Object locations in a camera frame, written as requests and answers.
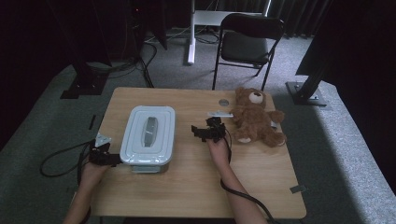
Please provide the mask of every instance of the brown teddy bear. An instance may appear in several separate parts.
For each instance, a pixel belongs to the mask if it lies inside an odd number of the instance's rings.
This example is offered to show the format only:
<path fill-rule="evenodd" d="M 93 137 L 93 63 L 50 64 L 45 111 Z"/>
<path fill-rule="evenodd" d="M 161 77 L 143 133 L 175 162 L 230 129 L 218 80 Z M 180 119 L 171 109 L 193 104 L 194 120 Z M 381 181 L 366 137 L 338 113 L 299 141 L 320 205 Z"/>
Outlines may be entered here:
<path fill-rule="evenodd" d="M 286 142 L 283 133 L 277 133 L 271 126 L 271 121 L 280 123 L 285 114 L 281 111 L 264 110 L 266 106 L 263 91 L 240 87 L 235 90 L 236 107 L 231 111 L 237 129 L 234 138 L 241 143 L 262 141 L 269 147 L 282 146 Z"/>

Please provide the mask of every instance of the wooden table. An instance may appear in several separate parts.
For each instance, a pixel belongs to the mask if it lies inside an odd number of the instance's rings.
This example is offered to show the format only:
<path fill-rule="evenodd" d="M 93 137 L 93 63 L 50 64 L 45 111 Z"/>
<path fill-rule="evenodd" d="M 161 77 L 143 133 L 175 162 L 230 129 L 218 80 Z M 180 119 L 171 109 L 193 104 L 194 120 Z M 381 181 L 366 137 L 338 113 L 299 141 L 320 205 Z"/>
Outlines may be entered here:
<path fill-rule="evenodd" d="M 228 106 L 219 100 L 229 101 Z M 219 184 L 219 174 L 206 143 L 194 137 L 191 125 L 206 128 L 209 111 L 229 112 L 234 91 L 117 88 L 99 133 L 112 137 L 110 152 L 119 153 L 125 127 L 137 105 L 169 105 L 176 110 L 174 155 L 162 174 L 135 174 L 120 164 L 111 168 L 92 201 L 94 216 L 118 217 L 233 217 Z M 274 110 L 267 94 L 267 109 Z M 222 119 L 232 133 L 235 125 Z M 291 193 L 297 179 L 286 145 L 269 148 L 262 142 L 233 141 L 231 165 L 250 195 L 262 201 L 274 218 L 302 218 L 300 192 Z"/>

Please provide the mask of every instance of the plastic food container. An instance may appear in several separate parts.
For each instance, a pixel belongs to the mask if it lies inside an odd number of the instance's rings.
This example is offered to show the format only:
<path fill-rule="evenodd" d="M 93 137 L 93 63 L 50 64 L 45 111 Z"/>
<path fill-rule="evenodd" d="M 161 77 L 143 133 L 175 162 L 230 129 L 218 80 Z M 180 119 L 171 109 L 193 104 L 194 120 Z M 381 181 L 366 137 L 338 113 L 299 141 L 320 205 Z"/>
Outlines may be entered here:
<path fill-rule="evenodd" d="M 170 106 L 135 107 L 122 139 L 120 158 L 135 173 L 162 173 L 172 159 L 175 110 Z"/>

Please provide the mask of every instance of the chair backrest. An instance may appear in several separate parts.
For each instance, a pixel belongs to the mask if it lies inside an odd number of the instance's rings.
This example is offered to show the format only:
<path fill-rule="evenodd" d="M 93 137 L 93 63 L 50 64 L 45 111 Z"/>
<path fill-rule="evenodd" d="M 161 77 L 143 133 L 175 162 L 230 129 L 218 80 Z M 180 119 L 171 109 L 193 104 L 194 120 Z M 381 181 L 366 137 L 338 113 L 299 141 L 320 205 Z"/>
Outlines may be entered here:
<path fill-rule="evenodd" d="M 232 30 L 256 38 L 279 40 L 284 34 L 284 23 L 277 18 L 232 13 L 221 22 L 221 30 Z"/>

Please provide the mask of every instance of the cable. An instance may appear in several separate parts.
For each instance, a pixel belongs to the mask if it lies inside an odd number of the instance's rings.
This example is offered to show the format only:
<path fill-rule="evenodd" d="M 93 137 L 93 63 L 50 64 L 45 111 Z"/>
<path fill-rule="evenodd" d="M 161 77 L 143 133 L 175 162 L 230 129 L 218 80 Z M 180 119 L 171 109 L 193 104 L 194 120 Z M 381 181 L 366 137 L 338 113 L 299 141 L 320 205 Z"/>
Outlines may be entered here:
<path fill-rule="evenodd" d="M 215 8 L 213 10 L 217 11 L 218 10 L 218 6 L 219 6 L 219 0 L 212 0 L 210 2 L 210 4 L 206 7 L 205 11 L 208 11 L 210 9 L 210 7 L 214 4 L 214 2 L 216 2 L 216 5 L 215 5 Z M 207 25 L 204 28 L 202 28 L 200 31 L 196 32 L 195 35 L 200 34 L 204 29 L 206 29 L 206 27 L 207 27 Z M 182 34 L 185 33 L 186 31 L 189 31 L 190 29 L 191 29 L 191 27 L 189 26 L 189 27 L 183 29 L 178 34 L 169 35 L 169 38 L 167 38 L 166 40 L 170 40 L 170 39 L 173 39 L 173 38 L 189 38 L 190 37 L 189 35 L 182 35 Z M 210 34 L 215 36 L 217 38 L 217 40 L 216 41 L 209 41 L 209 40 L 205 40 L 205 39 L 198 38 L 198 37 L 195 37 L 195 39 L 197 41 L 201 42 L 201 43 L 204 43 L 204 44 L 217 44 L 217 43 L 219 43 L 219 36 L 214 34 L 214 33 L 210 33 Z M 149 39 L 145 40 L 145 43 L 158 43 L 158 41 L 151 42 L 151 40 L 153 40 L 155 38 L 156 38 L 155 36 L 152 36 Z"/>
<path fill-rule="evenodd" d="M 84 160 L 87 158 L 87 156 L 89 155 L 88 153 L 85 154 L 85 149 L 87 148 L 87 146 L 89 146 L 91 144 L 91 142 L 87 145 L 84 146 L 84 148 L 82 149 L 81 153 L 79 153 L 79 157 L 78 157 L 78 163 L 77 163 L 77 183 L 79 185 L 79 183 L 81 182 L 81 177 L 82 177 L 82 167 L 87 164 L 84 163 Z"/>
<path fill-rule="evenodd" d="M 146 81 L 146 84 L 147 84 L 150 88 L 154 88 L 154 85 L 153 85 L 152 82 L 151 82 L 151 78 L 149 77 L 149 70 L 148 70 L 148 67 L 146 66 L 146 64 L 145 64 L 145 62 L 143 61 L 142 58 L 140 58 L 139 61 L 140 61 L 140 62 L 142 63 L 142 65 L 143 65 L 143 77 L 144 77 L 144 79 L 145 79 L 145 81 Z"/>
<path fill-rule="evenodd" d="M 91 70 L 101 76 L 105 76 L 109 73 L 113 73 L 113 72 L 119 72 L 119 71 L 127 71 L 130 69 L 135 69 L 135 62 L 134 62 L 134 58 L 128 59 L 127 61 L 124 61 L 124 64 L 118 65 L 118 66 L 114 66 L 114 67 L 104 67 L 104 68 L 100 68 L 100 67 L 95 67 L 93 65 L 89 65 L 88 66 L 91 68 Z"/>
<path fill-rule="evenodd" d="M 227 129 L 226 129 L 226 132 L 227 132 L 227 134 L 230 136 L 230 144 L 228 143 L 228 141 L 227 141 L 227 139 L 226 139 L 225 137 L 223 137 L 223 139 L 224 139 L 224 141 L 225 141 L 226 144 L 227 144 L 227 148 L 228 148 L 228 152 L 229 152 L 229 154 L 228 154 L 228 162 L 231 162 L 231 157 L 232 157 L 232 151 L 231 151 L 231 147 L 232 147 L 232 138 L 231 138 L 230 132 L 229 132 Z M 267 209 L 267 207 L 266 207 L 262 202 L 260 202 L 258 199 L 256 199 L 255 197 L 250 196 L 250 195 L 248 195 L 248 194 L 246 194 L 246 193 L 243 193 L 243 192 L 240 192 L 240 191 L 237 191 L 237 190 L 228 188 L 228 187 L 222 182 L 222 179 L 220 180 L 220 185 L 221 185 L 221 187 L 222 187 L 223 189 L 227 190 L 227 191 L 230 192 L 231 194 L 234 194 L 234 195 L 243 197 L 243 198 L 245 198 L 245 199 L 248 199 L 248 200 L 254 202 L 255 204 L 257 204 L 257 205 L 265 212 L 265 214 L 268 216 L 268 218 L 270 219 L 270 221 L 271 221 L 273 224 L 276 224 L 276 223 L 277 223 L 277 224 L 280 224 L 279 222 L 277 222 L 277 221 L 274 220 L 273 216 L 271 215 L 271 213 L 270 213 L 270 211 Z"/>
<path fill-rule="evenodd" d="M 81 151 L 80 155 L 81 155 L 81 154 L 84 154 L 84 153 L 85 153 L 85 149 L 90 145 L 90 142 L 91 142 L 91 141 L 88 141 L 88 142 L 81 143 L 81 144 L 76 145 L 76 146 L 73 146 L 73 147 L 68 147 L 68 148 L 65 148 L 65 149 L 56 151 L 56 152 L 54 152 L 54 153 L 51 153 L 50 155 L 48 155 L 48 157 L 46 157 L 46 158 L 41 162 L 41 164 L 40 164 L 40 169 L 39 169 L 40 174 L 42 174 L 42 175 L 45 176 L 45 177 L 58 177 L 58 176 L 62 176 L 62 175 L 67 175 L 67 174 L 69 174 L 70 172 L 72 172 L 73 170 L 75 170 L 76 168 L 78 168 L 78 163 L 77 163 L 76 165 L 72 166 L 71 168 L 69 168 L 68 170 L 66 170 L 66 171 L 64 171 L 64 172 L 62 172 L 62 173 L 59 173 L 59 174 L 54 174 L 54 175 L 53 175 L 53 174 L 48 174 L 48 173 L 46 173 L 46 172 L 44 171 L 44 165 L 45 165 L 45 163 L 46 163 L 49 159 L 51 159 L 51 158 L 53 158 L 53 157 L 55 157 L 55 156 L 57 156 L 57 155 L 59 155 L 59 154 L 65 153 L 66 151 L 69 151 L 69 150 L 72 150 L 72 149 L 74 149 L 74 148 L 77 148 L 77 147 L 82 147 L 82 146 L 84 146 L 84 148 L 83 148 L 83 150 Z"/>
<path fill-rule="evenodd" d="M 153 50 L 154 50 L 154 52 L 152 53 L 152 55 L 151 55 L 151 57 L 148 59 L 148 62 L 147 62 L 147 64 L 146 64 L 146 67 L 149 67 L 149 65 L 150 65 L 150 63 L 151 63 L 151 61 L 155 58 L 155 56 L 157 55 L 157 48 L 154 46 L 154 45 L 152 45 L 152 44 L 150 44 L 150 43 L 144 43 L 145 45 L 149 45 L 149 46 L 151 46 L 152 48 L 153 48 Z"/>
<path fill-rule="evenodd" d="M 202 29 L 200 29 L 198 32 L 195 32 L 195 39 L 198 42 L 204 43 L 204 44 L 217 44 L 219 43 L 219 36 L 216 32 L 213 31 L 208 31 L 208 34 L 201 34 L 202 31 L 204 31 L 207 28 L 207 26 L 203 27 Z M 167 35 L 169 36 L 166 40 L 171 40 L 171 39 L 177 39 L 177 38 L 190 38 L 190 35 L 186 33 L 186 31 L 188 31 L 190 29 L 190 27 L 184 29 L 183 31 L 179 32 L 178 34 L 175 35 Z M 200 37 L 197 37 L 198 35 L 213 35 L 216 40 L 214 41 L 210 41 L 210 40 L 206 40 Z M 158 44 L 158 41 L 154 41 L 156 37 L 155 36 L 151 36 L 149 37 L 147 40 L 145 40 L 145 44 Z"/>
<path fill-rule="evenodd" d="M 132 72 L 133 72 L 134 70 L 136 70 L 136 69 L 137 69 L 137 68 L 136 68 L 136 66 L 135 66 L 131 71 L 128 71 L 128 72 L 125 73 L 125 74 L 122 74 L 122 75 L 119 75 L 119 76 L 111 76 L 111 77 L 108 77 L 107 79 L 114 79 L 114 78 L 119 78 L 119 77 L 128 76 L 128 75 L 132 74 Z"/>

